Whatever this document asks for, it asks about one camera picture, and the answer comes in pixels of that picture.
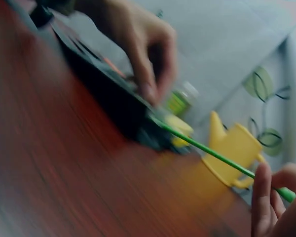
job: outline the wooden table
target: wooden table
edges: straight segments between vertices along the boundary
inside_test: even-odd
[[[197,155],[123,138],[0,0],[0,237],[249,235],[249,207]]]

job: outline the green stick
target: green stick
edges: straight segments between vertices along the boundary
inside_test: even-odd
[[[243,174],[251,177],[251,178],[255,178],[255,174],[247,169],[245,169],[244,167],[236,164],[235,162],[232,162],[231,160],[227,159],[226,157],[216,153],[215,151],[213,151],[212,149],[206,147],[205,145],[201,144],[201,143],[198,143],[196,142],[195,140],[191,139],[191,138],[188,138],[184,135],[182,135],[181,133],[175,131],[174,129],[172,129],[171,127],[169,127],[168,125],[166,125],[165,123],[161,122],[160,120],[158,120],[157,118],[153,118],[151,117],[151,119],[158,125],[160,126],[162,129],[164,130],[167,130],[168,132],[172,133],[173,135],[181,138],[182,140],[190,143],[191,145],[201,149],[202,151],[216,157],[217,159],[221,160],[222,162],[230,165],[231,167],[239,170],[240,172],[242,172]],[[289,190],[288,188],[281,188],[281,189],[276,189],[276,191],[278,192],[278,194],[280,196],[282,196],[286,201],[288,201],[289,203],[291,203],[295,197],[296,197],[296,194]]]

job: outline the hand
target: hand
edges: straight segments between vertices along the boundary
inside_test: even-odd
[[[296,236],[296,199],[286,210],[273,190],[287,187],[296,193],[296,165],[288,164],[272,175],[268,164],[256,171],[252,197],[252,237]]]
[[[150,103],[157,104],[176,76],[175,31],[166,22],[127,0],[93,1],[97,1],[97,6],[88,7],[89,10],[84,7],[83,12],[126,52],[139,92]]]

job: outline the black device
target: black device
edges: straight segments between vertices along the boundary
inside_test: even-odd
[[[37,6],[30,13],[38,29],[52,22],[54,16],[48,6],[49,0],[37,0]],[[189,147],[177,148],[172,145],[173,136],[150,119],[149,115],[155,114],[154,109],[101,56],[65,34],[57,24],[52,23],[52,27],[68,64],[125,137],[156,151],[190,152]]]

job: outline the small bottle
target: small bottle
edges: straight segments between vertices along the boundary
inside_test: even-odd
[[[190,109],[197,97],[198,91],[185,81],[181,87],[172,91],[166,107],[172,114],[181,117]]]

